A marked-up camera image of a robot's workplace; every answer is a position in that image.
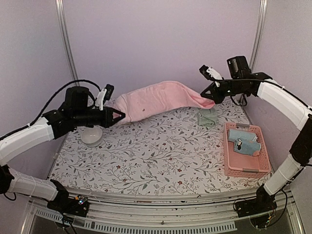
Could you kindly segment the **right aluminium frame post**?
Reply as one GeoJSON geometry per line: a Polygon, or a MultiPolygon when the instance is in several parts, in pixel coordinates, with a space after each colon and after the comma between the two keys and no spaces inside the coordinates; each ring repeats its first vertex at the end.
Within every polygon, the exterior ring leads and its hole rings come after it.
{"type": "Polygon", "coordinates": [[[252,53],[250,57],[250,68],[253,71],[256,65],[256,59],[259,52],[261,39],[264,31],[266,12],[268,7],[268,0],[261,0],[258,11],[257,25],[255,31],[255,37],[253,41],[252,53]]]}

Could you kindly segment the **pink plastic basket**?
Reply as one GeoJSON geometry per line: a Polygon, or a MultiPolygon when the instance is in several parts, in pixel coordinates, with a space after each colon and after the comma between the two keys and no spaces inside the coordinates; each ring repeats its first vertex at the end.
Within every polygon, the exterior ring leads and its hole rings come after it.
{"type": "Polygon", "coordinates": [[[226,122],[223,140],[225,175],[262,178],[271,172],[260,127],[226,122]]]}

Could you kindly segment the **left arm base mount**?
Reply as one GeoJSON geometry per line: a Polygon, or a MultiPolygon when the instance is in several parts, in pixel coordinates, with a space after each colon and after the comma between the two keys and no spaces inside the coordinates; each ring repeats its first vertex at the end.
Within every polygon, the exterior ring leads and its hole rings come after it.
{"type": "Polygon", "coordinates": [[[47,208],[59,212],[60,214],[86,217],[90,203],[88,197],[77,195],[69,197],[67,193],[57,194],[54,200],[48,201],[47,208]]]}

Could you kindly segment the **blue rolled towel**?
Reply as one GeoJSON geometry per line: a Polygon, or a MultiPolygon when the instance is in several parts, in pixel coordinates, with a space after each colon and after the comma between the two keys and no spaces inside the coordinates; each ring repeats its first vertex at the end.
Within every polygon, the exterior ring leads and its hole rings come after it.
{"type": "Polygon", "coordinates": [[[228,131],[228,141],[234,144],[233,151],[243,155],[259,156],[261,144],[257,142],[255,133],[230,129],[228,131]]]}

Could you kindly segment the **left aluminium frame post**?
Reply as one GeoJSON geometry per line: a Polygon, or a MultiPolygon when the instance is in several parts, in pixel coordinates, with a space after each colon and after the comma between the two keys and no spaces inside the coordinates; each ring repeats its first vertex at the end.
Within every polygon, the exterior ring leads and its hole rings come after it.
{"type": "Polygon", "coordinates": [[[71,49],[67,24],[66,24],[66,17],[65,17],[65,9],[64,9],[64,2],[62,0],[55,0],[56,3],[56,12],[58,17],[58,23],[61,31],[61,37],[65,49],[65,54],[67,57],[69,69],[72,75],[73,80],[78,80],[78,74],[74,62],[74,57],[71,49]]]}

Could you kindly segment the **white ceramic bowl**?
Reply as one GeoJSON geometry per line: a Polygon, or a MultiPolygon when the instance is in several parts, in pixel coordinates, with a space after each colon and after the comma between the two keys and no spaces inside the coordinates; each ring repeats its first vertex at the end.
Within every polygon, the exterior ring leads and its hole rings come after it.
{"type": "Polygon", "coordinates": [[[94,126],[93,128],[86,128],[83,130],[81,140],[85,145],[95,147],[100,144],[102,135],[102,129],[94,126]]]}

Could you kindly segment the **light green towel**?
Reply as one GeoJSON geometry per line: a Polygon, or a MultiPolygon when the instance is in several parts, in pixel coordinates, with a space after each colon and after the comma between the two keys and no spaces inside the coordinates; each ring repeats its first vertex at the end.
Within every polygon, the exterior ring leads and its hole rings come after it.
{"type": "Polygon", "coordinates": [[[200,126],[212,127],[218,122],[217,111],[214,108],[200,109],[196,114],[197,123],[200,126]]]}

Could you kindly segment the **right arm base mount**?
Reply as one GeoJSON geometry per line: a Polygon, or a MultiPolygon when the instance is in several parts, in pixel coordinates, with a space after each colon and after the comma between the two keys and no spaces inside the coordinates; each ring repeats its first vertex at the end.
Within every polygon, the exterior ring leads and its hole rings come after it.
{"type": "Polygon", "coordinates": [[[275,201],[268,203],[261,203],[253,199],[237,199],[233,203],[233,209],[236,211],[238,217],[246,217],[251,215],[257,215],[264,212],[273,211],[277,208],[275,201]]]}

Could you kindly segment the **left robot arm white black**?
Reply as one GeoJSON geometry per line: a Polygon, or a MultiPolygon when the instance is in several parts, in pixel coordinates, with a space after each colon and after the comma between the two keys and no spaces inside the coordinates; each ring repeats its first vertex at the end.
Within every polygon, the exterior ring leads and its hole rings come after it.
{"type": "Polygon", "coordinates": [[[55,180],[43,180],[22,174],[8,166],[21,153],[47,141],[58,139],[77,127],[101,126],[109,128],[125,118],[125,114],[105,107],[114,87],[110,84],[94,97],[87,87],[70,87],[57,110],[40,114],[34,122],[0,139],[0,192],[18,193],[52,201],[61,211],[69,211],[73,204],[63,185],[55,180]]]}

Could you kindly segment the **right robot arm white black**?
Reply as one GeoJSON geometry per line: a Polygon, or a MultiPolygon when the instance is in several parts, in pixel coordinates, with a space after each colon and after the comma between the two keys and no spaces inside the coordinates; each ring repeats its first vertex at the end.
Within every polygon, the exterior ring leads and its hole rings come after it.
{"type": "Polygon", "coordinates": [[[283,117],[281,123],[271,119],[266,123],[279,133],[292,130],[287,141],[290,149],[288,156],[275,170],[271,178],[256,191],[252,202],[255,212],[261,213],[271,204],[277,192],[294,179],[309,164],[312,157],[312,108],[296,95],[277,83],[264,72],[252,72],[244,56],[227,59],[230,79],[223,78],[214,68],[202,65],[199,72],[212,83],[202,91],[201,96],[222,103],[225,97],[239,94],[255,96],[276,109],[276,114],[283,117]]]}

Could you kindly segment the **pink towel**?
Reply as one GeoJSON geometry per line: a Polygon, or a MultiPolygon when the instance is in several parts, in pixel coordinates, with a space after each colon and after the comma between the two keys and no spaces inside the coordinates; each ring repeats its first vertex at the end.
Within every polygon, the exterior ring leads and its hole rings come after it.
{"type": "Polygon", "coordinates": [[[125,113],[118,125],[137,122],[182,107],[211,109],[214,101],[177,81],[163,81],[119,96],[113,108],[125,113]]]}

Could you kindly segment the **aluminium front rail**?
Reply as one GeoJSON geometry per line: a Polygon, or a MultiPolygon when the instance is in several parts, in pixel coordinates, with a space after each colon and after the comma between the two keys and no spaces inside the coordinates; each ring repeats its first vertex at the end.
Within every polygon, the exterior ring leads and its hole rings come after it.
{"type": "Polygon", "coordinates": [[[201,195],[121,195],[87,192],[86,217],[71,216],[68,224],[46,202],[32,198],[23,234],[303,234],[305,229],[290,190],[275,197],[270,226],[256,221],[265,214],[239,217],[237,202],[255,197],[255,189],[201,195]]]}

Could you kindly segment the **aluminium frame post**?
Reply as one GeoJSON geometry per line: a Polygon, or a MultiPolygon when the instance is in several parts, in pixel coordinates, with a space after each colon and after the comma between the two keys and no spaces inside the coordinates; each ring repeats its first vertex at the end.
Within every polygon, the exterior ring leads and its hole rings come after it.
{"type": "Polygon", "coordinates": [[[257,25],[255,31],[255,37],[253,41],[252,53],[250,57],[250,68],[253,71],[256,65],[256,59],[259,52],[261,39],[264,31],[266,12],[268,7],[268,0],[261,0],[258,11],[257,25]]]}
{"type": "Polygon", "coordinates": [[[56,12],[58,17],[58,23],[61,31],[61,37],[65,49],[65,54],[67,57],[69,69],[72,75],[73,80],[78,80],[78,74],[74,62],[74,57],[71,49],[67,24],[66,24],[66,17],[65,17],[65,9],[64,9],[64,2],[62,0],[55,0],[56,3],[56,12]]]}

